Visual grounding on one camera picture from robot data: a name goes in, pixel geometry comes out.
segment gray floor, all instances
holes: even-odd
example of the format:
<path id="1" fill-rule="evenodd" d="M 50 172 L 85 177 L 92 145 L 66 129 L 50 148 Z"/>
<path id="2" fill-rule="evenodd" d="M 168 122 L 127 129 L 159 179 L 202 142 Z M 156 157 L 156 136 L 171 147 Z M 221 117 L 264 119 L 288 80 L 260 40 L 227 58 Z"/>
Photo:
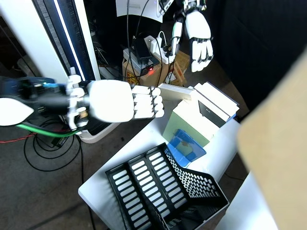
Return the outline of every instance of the gray floor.
<path id="1" fill-rule="evenodd" d="M 212 62 L 203 72 L 185 74 L 189 85 L 210 81 L 222 91 L 240 102 L 239 115 L 248 109 L 234 85 L 224 74 L 218 63 Z M 136 135 L 148 120 L 132 121 L 119 125 L 113 132 L 95 144 L 84 144 L 85 179 L 89 178 L 106 163 L 120 148 Z M 8 140 L 27 135 L 26 131 L 16 127 L 0 128 L 0 140 Z M 0 144 L 0 229 L 4 230 L 51 230 L 51 229 L 91 229 L 87 206 L 78 196 L 81 185 L 80 155 L 66 168 L 56 172 L 39 172 L 31 168 L 23 154 L 24 140 Z M 29 159 L 37 167 L 50 169 L 61 162 L 39 160 L 33 152 L 32 141 L 26 147 Z M 71 158 L 77 146 L 67 155 Z M 244 179 L 247 172 L 238 155 L 227 169 L 227 174 Z M 226 175 L 220 180 L 220 186 L 229 200 L 232 200 L 242 181 L 230 179 Z M 203 229 L 212 230 L 223 213 L 208 222 Z M 95 215 L 98 230 L 107 226 Z"/>

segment black fabric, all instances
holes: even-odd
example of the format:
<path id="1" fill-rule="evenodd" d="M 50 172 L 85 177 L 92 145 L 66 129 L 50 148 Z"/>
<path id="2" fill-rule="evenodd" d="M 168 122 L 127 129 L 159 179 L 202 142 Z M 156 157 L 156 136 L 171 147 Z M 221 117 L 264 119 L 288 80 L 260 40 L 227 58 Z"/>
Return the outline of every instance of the black fabric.
<path id="1" fill-rule="evenodd" d="M 215 57 L 254 109 L 303 52 L 305 0 L 212 0 L 206 18 Z"/>

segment green cable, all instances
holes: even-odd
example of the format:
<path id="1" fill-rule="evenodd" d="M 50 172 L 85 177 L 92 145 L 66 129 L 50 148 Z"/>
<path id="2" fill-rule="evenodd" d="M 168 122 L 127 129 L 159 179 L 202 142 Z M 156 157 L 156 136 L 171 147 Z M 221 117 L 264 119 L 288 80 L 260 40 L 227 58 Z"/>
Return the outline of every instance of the green cable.
<path id="1" fill-rule="evenodd" d="M 49 137 L 53 137 L 53 138 L 70 137 L 70 136 L 76 134 L 77 132 L 79 132 L 79 130 L 76 130 L 76 131 L 72 131 L 70 133 L 58 134 L 58 133 L 52 133 L 52 132 L 44 131 L 44 130 L 41 130 L 39 128 L 30 127 L 30 126 L 27 126 L 27 125 L 24 125 L 24 124 L 20 124 L 20 125 L 16 125 L 16 126 L 19 127 L 19 128 L 29 130 L 31 132 L 35 132 L 35 133 L 42 134 L 42 135 L 49 136 Z"/>

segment black file organizer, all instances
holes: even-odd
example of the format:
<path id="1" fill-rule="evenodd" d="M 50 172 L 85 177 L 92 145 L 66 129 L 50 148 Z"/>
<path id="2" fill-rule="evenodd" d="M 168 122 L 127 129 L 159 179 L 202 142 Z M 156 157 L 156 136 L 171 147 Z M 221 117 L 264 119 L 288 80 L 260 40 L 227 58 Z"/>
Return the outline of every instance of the black file organizer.
<path id="1" fill-rule="evenodd" d="M 193 230 L 229 204 L 211 175 L 180 167 L 165 143 L 106 174 L 127 230 Z"/>

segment stack of paper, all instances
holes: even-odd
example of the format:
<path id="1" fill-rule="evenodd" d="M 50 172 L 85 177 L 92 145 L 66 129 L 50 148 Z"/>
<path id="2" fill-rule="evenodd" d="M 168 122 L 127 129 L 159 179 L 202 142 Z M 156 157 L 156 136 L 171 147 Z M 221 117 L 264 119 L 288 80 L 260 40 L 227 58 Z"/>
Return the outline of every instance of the stack of paper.
<path id="1" fill-rule="evenodd" d="M 239 108 L 235 101 L 208 82 L 197 84 L 190 95 L 191 100 L 181 101 L 173 110 L 163 137 L 170 141 L 176 131 L 182 129 L 205 146 Z"/>

